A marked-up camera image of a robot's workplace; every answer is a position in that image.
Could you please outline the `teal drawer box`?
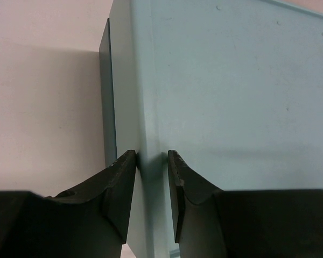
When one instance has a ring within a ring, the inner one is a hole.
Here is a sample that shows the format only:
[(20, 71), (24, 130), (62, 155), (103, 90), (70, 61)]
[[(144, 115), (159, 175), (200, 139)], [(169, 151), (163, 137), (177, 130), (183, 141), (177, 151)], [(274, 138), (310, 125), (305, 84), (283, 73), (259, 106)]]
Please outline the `teal drawer box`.
[(323, 13), (286, 1), (113, 1), (106, 163), (138, 155), (127, 243), (174, 257), (164, 160), (224, 190), (323, 189)]

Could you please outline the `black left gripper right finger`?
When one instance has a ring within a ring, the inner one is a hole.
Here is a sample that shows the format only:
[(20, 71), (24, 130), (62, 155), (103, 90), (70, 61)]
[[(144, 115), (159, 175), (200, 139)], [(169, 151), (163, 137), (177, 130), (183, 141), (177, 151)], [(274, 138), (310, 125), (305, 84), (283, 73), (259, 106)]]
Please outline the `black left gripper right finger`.
[(224, 191), (167, 154), (181, 257), (323, 257), (323, 189)]

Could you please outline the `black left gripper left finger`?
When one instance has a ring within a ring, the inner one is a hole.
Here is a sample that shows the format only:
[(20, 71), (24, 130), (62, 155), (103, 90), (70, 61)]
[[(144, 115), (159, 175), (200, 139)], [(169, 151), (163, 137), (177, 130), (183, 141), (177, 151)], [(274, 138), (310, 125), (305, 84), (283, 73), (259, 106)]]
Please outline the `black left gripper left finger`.
[(135, 173), (129, 150), (55, 197), (0, 191), (0, 257), (120, 257)]

